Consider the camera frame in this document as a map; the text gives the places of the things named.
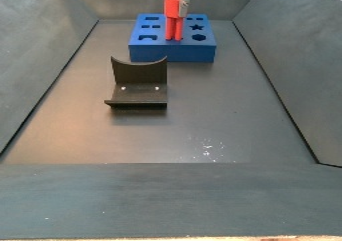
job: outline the floor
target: floor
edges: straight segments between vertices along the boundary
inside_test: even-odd
[[[342,235],[341,169],[314,163],[233,23],[211,24],[215,63],[170,63],[167,110],[112,111],[134,23],[99,23],[1,156],[1,239]]]
[[[230,21],[211,21],[214,64],[168,63],[167,110],[112,110],[110,57],[130,61],[132,21],[102,21],[24,124],[4,164],[313,164]]]

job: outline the black bracket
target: black bracket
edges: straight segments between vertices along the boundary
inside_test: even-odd
[[[167,57],[147,64],[132,64],[111,57],[115,77],[111,107],[167,107]]]

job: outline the bin floor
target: bin floor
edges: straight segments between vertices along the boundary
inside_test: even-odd
[[[230,21],[211,21],[214,64],[168,63],[167,110],[112,110],[110,57],[134,21],[100,21],[1,155],[5,164],[313,164]]]

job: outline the star-shaped hole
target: star-shaped hole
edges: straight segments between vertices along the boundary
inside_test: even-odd
[[[198,24],[194,26],[190,26],[190,28],[192,28],[192,30],[202,30],[204,26],[199,26]]]

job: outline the blue foam block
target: blue foam block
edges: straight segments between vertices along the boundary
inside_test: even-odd
[[[132,62],[151,62],[167,56],[168,61],[214,62],[216,41],[204,14],[184,18],[182,41],[164,39],[163,14],[139,14],[128,44]]]

